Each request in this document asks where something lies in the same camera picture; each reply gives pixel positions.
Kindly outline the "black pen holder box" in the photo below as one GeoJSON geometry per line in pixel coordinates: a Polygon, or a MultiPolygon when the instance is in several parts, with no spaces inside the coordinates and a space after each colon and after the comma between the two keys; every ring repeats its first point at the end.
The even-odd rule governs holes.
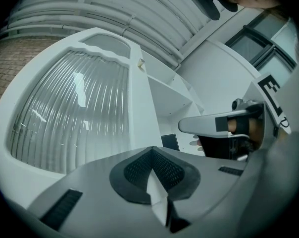
{"type": "Polygon", "coordinates": [[[176,134],[168,134],[161,136],[162,145],[165,148],[179,151],[179,144],[176,134]]]}

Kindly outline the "row of white ceiling pipes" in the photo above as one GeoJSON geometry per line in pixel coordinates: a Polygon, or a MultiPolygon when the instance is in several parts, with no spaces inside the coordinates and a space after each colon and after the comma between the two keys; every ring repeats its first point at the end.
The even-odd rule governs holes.
{"type": "Polygon", "coordinates": [[[208,19],[191,0],[20,0],[0,36],[68,36],[101,28],[137,43],[171,67],[208,19]]]}

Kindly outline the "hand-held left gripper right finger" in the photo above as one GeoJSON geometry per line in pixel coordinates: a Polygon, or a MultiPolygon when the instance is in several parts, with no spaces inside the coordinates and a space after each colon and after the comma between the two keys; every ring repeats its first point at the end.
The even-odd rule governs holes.
{"type": "Polygon", "coordinates": [[[245,201],[235,185],[245,168],[237,161],[153,147],[153,234],[236,234],[245,201]]]}

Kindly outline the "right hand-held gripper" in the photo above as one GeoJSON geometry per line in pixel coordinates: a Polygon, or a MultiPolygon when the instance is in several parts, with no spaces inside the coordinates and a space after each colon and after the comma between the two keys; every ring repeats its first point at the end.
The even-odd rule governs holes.
{"type": "MultiPolygon", "coordinates": [[[[289,121],[276,100],[279,90],[279,84],[269,73],[252,81],[243,98],[232,102],[232,111],[235,114],[229,117],[229,120],[237,120],[235,134],[229,133],[228,130],[227,116],[231,115],[230,112],[183,118],[178,123],[178,129],[192,135],[228,135],[229,133],[249,139],[249,118],[254,118],[261,120],[264,128],[262,144],[258,149],[269,147],[276,139],[291,133],[289,121]]],[[[237,152],[237,139],[205,136],[198,136],[198,138],[207,157],[233,159],[237,152]]]]}

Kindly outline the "white shelving unit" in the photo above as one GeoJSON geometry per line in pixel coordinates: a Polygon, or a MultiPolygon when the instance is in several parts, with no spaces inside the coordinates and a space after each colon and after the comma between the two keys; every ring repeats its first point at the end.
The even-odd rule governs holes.
{"type": "Polygon", "coordinates": [[[204,156],[193,135],[181,132],[178,122],[199,116],[202,104],[193,88],[172,69],[130,43],[128,76],[129,146],[132,150],[161,147],[162,135],[176,134],[179,151],[204,156]],[[137,64],[144,59],[143,70],[137,64]]]}

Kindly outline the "black framed window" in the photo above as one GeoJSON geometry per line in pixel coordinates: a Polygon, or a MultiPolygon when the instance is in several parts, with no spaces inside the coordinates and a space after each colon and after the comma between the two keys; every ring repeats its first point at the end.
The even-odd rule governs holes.
{"type": "Polygon", "coordinates": [[[297,65],[296,39],[297,31],[291,18],[284,20],[263,12],[225,45],[240,54],[259,73],[272,74],[282,86],[297,65]]]}

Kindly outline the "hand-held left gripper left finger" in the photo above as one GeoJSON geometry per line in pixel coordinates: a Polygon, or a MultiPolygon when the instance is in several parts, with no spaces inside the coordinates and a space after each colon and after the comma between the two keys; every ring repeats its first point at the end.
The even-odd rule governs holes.
{"type": "Polygon", "coordinates": [[[84,164],[30,205],[41,223],[63,236],[168,236],[147,193],[152,149],[84,164]]]}

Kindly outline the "ribbed glass cabinet door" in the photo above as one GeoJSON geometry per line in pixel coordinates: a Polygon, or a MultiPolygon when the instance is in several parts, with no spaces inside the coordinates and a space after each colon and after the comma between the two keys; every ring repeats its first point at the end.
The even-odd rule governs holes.
{"type": "Polygon", "coordinates": [[[130,43],[92,28],[51,45],[18,73],[0,101],[0,181],[53,182],[131,149],[130,43]]]}

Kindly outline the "person's right hand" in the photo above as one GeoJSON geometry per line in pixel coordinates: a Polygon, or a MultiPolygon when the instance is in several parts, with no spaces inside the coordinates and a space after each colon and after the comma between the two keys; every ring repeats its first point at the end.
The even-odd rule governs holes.
{"type": "MultiPolygon", "coordinates": [[[[232,134],[236,133],[237,130],[236,119],[228,120],[228,130],[232,134]]],[[[263,135],[264,135],[264,128],[263,128],[262,121],[254,118],[249,118],[248,136],[251,143],[253,144],[254,149],[258,149],[261,146],[263,135]]]]}

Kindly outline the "light grey paw-print sweatshirt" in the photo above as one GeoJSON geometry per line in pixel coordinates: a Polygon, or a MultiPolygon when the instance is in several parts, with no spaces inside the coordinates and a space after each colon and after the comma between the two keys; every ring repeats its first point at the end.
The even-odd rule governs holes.
{"type": "Polygon", "coordinates": [[[299,238],[299,64],[277,101],[291,134],[278,139],[265,155],[239,226],[245,238],[299,238]]]}

